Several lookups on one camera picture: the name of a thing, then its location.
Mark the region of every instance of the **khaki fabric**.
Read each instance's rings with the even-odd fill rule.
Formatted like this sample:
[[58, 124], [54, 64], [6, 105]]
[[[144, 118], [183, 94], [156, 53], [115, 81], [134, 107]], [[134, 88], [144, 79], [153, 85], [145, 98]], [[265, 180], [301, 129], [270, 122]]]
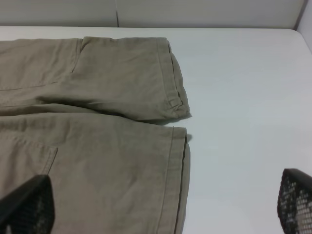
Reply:
[[0, 42], [0, 67], [0, 199], [47, 174], [54, 234], [182, 233], [186, 129], [135, 121], [189, 113], [166, 39]]

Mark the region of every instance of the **back pocket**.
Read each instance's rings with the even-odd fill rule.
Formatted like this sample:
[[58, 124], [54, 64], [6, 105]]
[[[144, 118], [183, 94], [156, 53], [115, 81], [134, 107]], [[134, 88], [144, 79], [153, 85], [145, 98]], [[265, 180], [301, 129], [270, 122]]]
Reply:
[[0, 137], [0, 199], [38, 174], [48, 174], [57, 148], [19, 136]]
[[54, 83], [71, 73], [81, 39], [0, 41], [0, 90]]

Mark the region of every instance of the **white table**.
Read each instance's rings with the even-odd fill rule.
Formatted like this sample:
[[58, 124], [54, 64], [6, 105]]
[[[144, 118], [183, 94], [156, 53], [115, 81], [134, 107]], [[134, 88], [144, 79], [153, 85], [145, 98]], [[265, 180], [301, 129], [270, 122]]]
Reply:
[[284, 168], [312, 175], [312, 55], [285, 29], [0, 27], [17, 38], [167, 37], [192, 118], [185, 234], [281, 234]]

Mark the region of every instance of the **white wall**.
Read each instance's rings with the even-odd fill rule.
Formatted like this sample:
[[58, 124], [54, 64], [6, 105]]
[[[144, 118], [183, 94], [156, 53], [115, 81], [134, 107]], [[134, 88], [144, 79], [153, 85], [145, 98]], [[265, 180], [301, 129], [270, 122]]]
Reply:
[[0, 25], [117, 27], [115, 0], [0, 0]]
[[298, 27], [298, 32], [302, 34], [312, 52], [312, 0], [309, 0], [307, 4]]
[[304, 0], [117, 0], [120, 27], [293, 28]]

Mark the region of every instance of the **white tabletop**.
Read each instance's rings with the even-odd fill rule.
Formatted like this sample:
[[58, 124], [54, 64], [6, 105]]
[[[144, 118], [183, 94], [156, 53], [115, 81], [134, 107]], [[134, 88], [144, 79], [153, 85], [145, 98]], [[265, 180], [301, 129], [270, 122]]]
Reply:
[[167, 37], [192, 117], [184, 234], [282, 234], [284, 168], [312, 175], [312, 55], [286, 29], [0, 27], [17, 38]]

